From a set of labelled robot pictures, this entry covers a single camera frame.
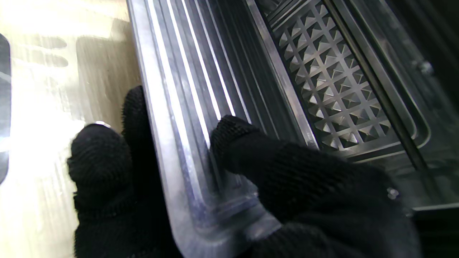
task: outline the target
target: black glove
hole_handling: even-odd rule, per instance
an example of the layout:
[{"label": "black glove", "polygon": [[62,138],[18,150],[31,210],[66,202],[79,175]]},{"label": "black glove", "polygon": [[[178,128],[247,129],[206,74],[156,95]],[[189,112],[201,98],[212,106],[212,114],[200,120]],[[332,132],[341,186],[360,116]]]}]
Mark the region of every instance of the black glove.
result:
[{"label": "black glove", "polygon": [[123,126],[123,137],[92,124],[73,140],[67,163],[77,186],[75,256],[179,256],[140,86],[126,96]]}]

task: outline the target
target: textured metal plate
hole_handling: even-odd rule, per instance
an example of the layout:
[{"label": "textured metal plate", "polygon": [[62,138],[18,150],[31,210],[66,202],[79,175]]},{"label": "textured metal plate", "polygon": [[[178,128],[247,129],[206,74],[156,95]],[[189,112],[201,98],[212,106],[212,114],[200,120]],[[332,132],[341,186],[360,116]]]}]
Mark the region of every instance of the textured metal plate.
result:
[{"label": "textured metal plate", "polygon": [[301,3],[276,21],[274,36],[321,149],[348,157],[398,144],[326,6],[320,0]]}]

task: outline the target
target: stainless steel surface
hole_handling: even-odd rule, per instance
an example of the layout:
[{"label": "stainless steel surface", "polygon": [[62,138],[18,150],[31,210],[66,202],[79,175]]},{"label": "stainless steel surface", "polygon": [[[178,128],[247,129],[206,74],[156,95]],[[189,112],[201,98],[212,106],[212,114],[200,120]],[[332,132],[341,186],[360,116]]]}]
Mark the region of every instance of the stainless steel surface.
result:
[{"label": "stainless steel surface", "polygon": [[125,94],[141,83],[126,1],[0,0],[0,17],[12,86],[0,257],[71,258],[70,141],[94,121],[120,132]]},{"label": "stainless steel surface", "polygon": [[[458,202],[459,115],[435,73],[423,73],[420,69],[428,62],[385,1],[335,0],[334,3],[357,42],[372,45],[365,49],[365,57],[372,67],[379,74],[391,75],[410,114],[427,125],[428,140],[417,144],[427,172],[439,185],[442,196],[436,202],[426,202],[428,197],[416,185],[419,173],[407,172],[401,169],[403,166],[391,166],[391,173],[401,185],[413,191],[409,194],[413,206]],[[378,65],[381,62],[386,64],[383,69]],[[387,160],[386,163],[399,161]]]},{"label": "stainless steel surface", "polygon": [[306,145],[310,148],[318,149],[317,141],[311,130],[311,126],[306,119],[302,110],[301,104],[297,98],[295,88],[290,81],[289,75],[283,66],[282,59],[277,51],[276,45],[271,37],[271,34],[266,27],[265,21],[258,11],[258,7],[253,0],[247,0],[249,10],[255,21],[255,26],[260,33],[261,41],[264,44],[266,56],[270,59],[272,64],[272,71],[276,74],[279,85],[283,88],[283,93],[289,101],[289,106],[294,114],[294,119],[297,121],[301,134],[306,141]]},{"label": "stainless steel surface", "polygon": [[[343,157],[366,154],[362,159],[387,155],[381,150],[389,147],[402,151],[393,148],[399,139],[373,92],[377,85],[370,85],[323,2],[296,1],[285,12],[270,24],[321,149]],[[387,76],[384,82],[393,87]],[[422,144],[429,135],[419,133],[400,97],[392,96],[410,134]]]},{"label": "stainless steel surface", "polygon": [[232,257],[279,226],[254,186],[219,171],[209,154],[209,133],[225,114],[275,138],[380,165],[411,206],[444,200],[430,196],[430,171],[419,173],[414,162],[426,164],[418,148],[440,131],[345,5],[340,31],[321,0],[282,3],[270,15],[273,41],[253,0],[128,2],[168,213],[186,257]]},{"label": "stainless steel surface", "polygon": [[253,1],[132,0],[129,9],[174,238],[186,257],[233,257],[279,223],[250,182],[217,169],[209,133],[233,114],[305,142],[285,71],[265,56],[266,25],[260,34]]}]

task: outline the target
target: metal grate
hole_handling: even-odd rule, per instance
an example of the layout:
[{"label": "metal grate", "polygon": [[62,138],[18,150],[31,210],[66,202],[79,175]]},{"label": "metal grate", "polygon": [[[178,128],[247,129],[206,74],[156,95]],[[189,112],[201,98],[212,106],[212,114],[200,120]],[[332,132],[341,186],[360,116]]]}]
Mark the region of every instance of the metal grate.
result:
[{"label": "metal grate", "polygon": [[[358,61],[322,1],[311,1],[275,31],[287,69],[327,151],[393,133]],[[387,141],[379,141],[386,146]]]}]

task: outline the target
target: scratched metal surface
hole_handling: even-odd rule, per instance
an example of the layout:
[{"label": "scratched metal surface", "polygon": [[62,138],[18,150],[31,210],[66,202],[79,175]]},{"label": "scratched metal surface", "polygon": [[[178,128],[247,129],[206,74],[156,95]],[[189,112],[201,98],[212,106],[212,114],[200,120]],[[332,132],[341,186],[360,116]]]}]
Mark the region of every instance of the scratched metal surface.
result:
[{"label": "scratched metal surface", "polygon": [[126,3],[0,0],[0,17],[12,84],[0,257],[73,257],[69,143],[97,120],[120,131],[123,98],[140,84]]}]

